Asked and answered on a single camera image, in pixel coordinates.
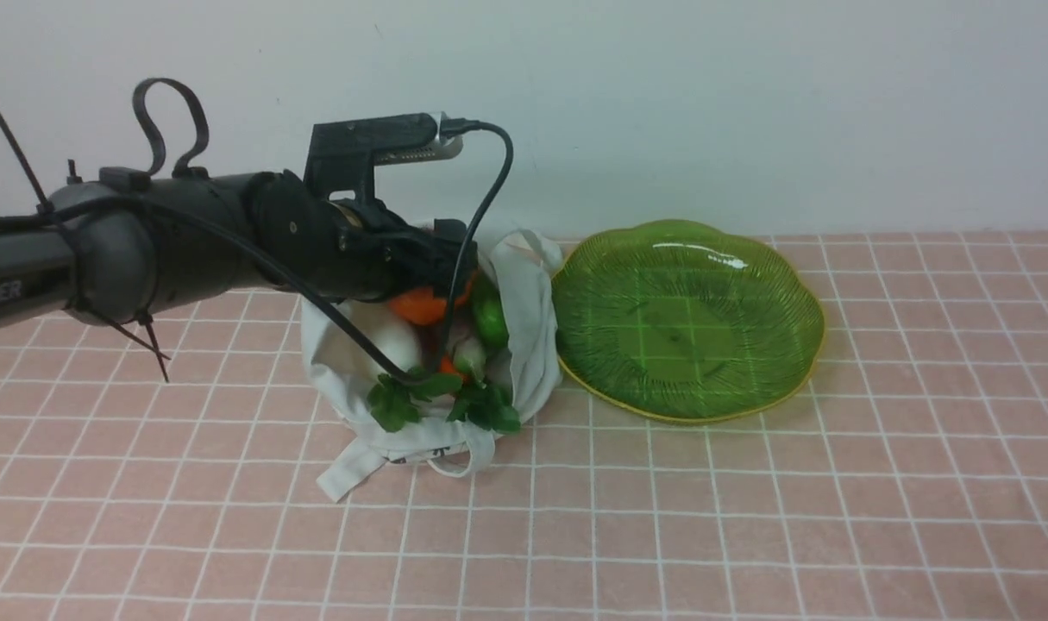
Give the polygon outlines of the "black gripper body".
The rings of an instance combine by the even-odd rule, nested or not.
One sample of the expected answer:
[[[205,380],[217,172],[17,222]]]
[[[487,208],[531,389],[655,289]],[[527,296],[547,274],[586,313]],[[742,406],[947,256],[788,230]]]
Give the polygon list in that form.
[[[386,300],[429,288],[439,298],[468,293],[479,270],[476,243],[457,219],[406,223],[383,204],[330,202],[333,229],[319,260],[316,291],[326,298]]]

